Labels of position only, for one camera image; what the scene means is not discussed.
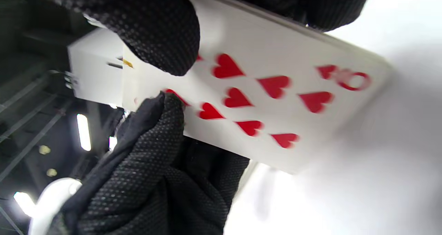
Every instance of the gloved hand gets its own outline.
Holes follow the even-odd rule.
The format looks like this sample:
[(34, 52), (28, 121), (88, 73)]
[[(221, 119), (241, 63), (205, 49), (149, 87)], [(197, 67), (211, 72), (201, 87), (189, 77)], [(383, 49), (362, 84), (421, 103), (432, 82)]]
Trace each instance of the gloved hand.
[[(199, 22), (188, 0), (52, 0), (117, 33), (142, 61), (183, 76), (197, 59)], [(366, 0), (243, 0), (319, 31), (353, 22)]]
[(183, 105), (145, 100), (48, 234), (222, 234), (248, 159), (183, 136)]

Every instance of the yellow sticker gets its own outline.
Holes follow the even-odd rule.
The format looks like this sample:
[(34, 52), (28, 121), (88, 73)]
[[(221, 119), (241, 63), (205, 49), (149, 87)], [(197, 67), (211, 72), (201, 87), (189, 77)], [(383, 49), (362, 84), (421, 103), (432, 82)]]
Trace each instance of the yellow sticker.
[(126, 61), (125, 59), (123, 59), (123, 64), (126, 64), (131, 68), (134, 68), (133, 65), (130, 62)]

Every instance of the white background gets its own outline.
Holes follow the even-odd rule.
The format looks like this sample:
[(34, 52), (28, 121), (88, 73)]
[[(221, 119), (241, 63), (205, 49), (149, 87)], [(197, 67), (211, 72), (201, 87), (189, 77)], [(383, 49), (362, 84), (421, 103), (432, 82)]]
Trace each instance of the white background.
[(442, 0), (369, 0), (330, 33), (384, 56), (390, 86), (305, 170), (260, 165), (226, 235), (442, 234)]

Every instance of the white object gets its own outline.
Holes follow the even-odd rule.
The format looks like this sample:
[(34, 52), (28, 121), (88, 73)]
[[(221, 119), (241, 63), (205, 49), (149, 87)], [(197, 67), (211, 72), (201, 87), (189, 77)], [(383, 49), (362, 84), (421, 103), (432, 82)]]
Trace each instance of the white object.
[(32, 201), (29, 194), (17, 192), (14, 194), (14, 200), (26, 215), (30, 217), (35, 215), (35, 203)]
[(113, 151), (116, 145), (117, 145), (117, 138), (109, 137), (109, 150)]
[(90, 136), (87, 117), (82, 114), (77, 114), (77, 124), (80, 137), (80, 145), (84, 150), (90, 151)]
[(107, 29), (96, 29), (68, 47), (71, 87), (77, 98), (122, 105), (123, 42)]
[(29, 225), (29, 235), (45, 235), (54, 216), (62, 205), (81, 187), (81, 182), (62, 178), (49, 184), (41, 193), (35, 206), (35, 215)]
[[(124, 71), (124, 108), (135, 111), (143, 99), (172, 89), (190, 105), (185, 110), (187, 136), (285, 172), (294, 173), (311, 160), (318, 145), (368, 103), (391, 73), (379, 56), (250, 7), (234, 6), (232, 0), (191, 1), (202, 29), (203, 60), (185, 76), (175, 77), (125, 48), (124, 57), (134, 68)], [(213, 26), (214, 17), (221, 26)], [(335, 76), (328, 71), (322, 75), (317, 68), (328, 70), (329, 65), (337, 65), (330, 69)], [(242, 74), (222, 77), (233, 69)], [(290, 84), (275, 91), (264, 87), (270, 82), (274, 88), (280, 77)], [(229, 106), (226, 98), (232, 97), (232, 88), (253, 106)], [(200, 117), (212, 107), (224, 118)], [(244, 132), (244, 122), (250, 120), (261, 126)], [(281, 134), (295, 139), (283, 140)]]

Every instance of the white surface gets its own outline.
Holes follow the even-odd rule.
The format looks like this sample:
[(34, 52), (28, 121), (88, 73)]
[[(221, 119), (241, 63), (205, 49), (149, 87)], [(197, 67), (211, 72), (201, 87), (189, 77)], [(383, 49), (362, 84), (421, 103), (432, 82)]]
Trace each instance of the white surface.
[(122, 106), (123, 42), (107, 29), (96, 29), (69, 46), (73, 90), (77, 98)]
[[(295, 173), (311, 160), (318, 145), (362, 108), (391, 73), (390, 65), (382, 58), (341, 41), (331, 43), (325, 35), (305, 27), (285, 24), (282, 19), (276, 22), (269, 15), (264, 18), (258, 16), (260, 13), (251, 13), (254, 10), (247, 12), (218, 0), (191, 1), (203, 24), (199, 51), (203, 60), (196, 62), (185, 76), (176, 77), (142, 62), (125, 48), (124, 57), (134, 68), (125, 67), (124, 85), (131, 91), (123, 94), (123, 107), (135, 111), (141, 100), (172, 89), (190, 104), (185, 110), (187, 136), (285, 172)], [(222, 29), (210, 25), (213, 17), (218, 17)], [(215, 41), (214, 37), (223, 39)], [(232, 61), (220, 60), (223, 53), (230, 55)], [(245, 76), (217, 78), (213, 72), (221, 64), (236, 64)], [(350, 91), (334, 80), (322, 79), (316, 67), (330, 64), (368, 74), (371, 85), (362, 91)], [(274, 76), (287, 76), (291, 82), (281, 98), (271, 98), (256, 80)], [(231, 87), (240, 89), (254, 106), (224, 105)], [(321, 113), (310, 112), (299, 96), (324, 91), (333, 96), (333, 101), (324, 104)], [(200, 118), (204, 103), (213, 105), (225, 119)], [(256, 136), (247, 135), (235, 123), (250, 120), (262, 122)], [(299, 136), (291, 148), (281, 147), (271, 136), (286, 133)]]
[(385, 56), (397, 75), (303, 172), (260, 166), (226, 235), (442, 233), (440, 10), (440, 0), (369, 0), (331, 32)]
[(45, 235), (61, 206), (81, 187), (81, 182), (62, 178), (49, 184), (41, 193), (35, 207), (35, 215), (29, 225), (29, 235)]

